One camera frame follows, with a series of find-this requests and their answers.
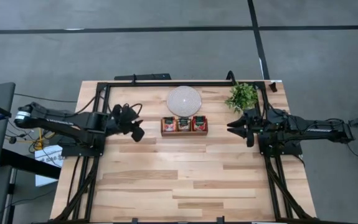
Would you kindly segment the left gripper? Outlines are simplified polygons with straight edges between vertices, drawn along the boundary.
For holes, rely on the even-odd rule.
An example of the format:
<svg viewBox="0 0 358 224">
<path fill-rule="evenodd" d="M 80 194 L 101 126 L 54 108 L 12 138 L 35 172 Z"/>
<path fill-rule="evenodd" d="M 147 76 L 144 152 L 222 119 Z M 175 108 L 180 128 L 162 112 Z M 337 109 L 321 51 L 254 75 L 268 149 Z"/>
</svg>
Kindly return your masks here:
<svg viewBox="0 0 358 224">
<path fill-rule="evenodd" d="M 115 105 L 106 124 L 106 136 L 131 133 L 131 138 L 135 142 L 142 140 L 145 132 L 140 124 L 143 120 L 138 120 L 141 109 L 142 104 Z"/>
</svg>

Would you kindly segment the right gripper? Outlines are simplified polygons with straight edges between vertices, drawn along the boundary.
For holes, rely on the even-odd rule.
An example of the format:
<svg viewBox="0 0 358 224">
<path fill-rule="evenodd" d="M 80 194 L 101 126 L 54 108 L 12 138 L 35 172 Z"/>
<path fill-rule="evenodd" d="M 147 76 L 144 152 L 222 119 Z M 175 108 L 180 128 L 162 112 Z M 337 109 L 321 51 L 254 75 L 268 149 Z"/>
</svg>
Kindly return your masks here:
<svg viewBox="0 0 358 224">
<path fill-rule="evenodd" d="M 233 121 L 227 124 L 228 127 L 227 131 L 240 136 L 243 139 L 247 139 L 247 146 L 253 147 L 255 143 L 254 133 L 260 127 L 261 116 L 260 110 L 257 108 L 252 108 L 249 110 L 244 111 L 244 117 L 239 118 L 236 121 Z"/>
</svg>

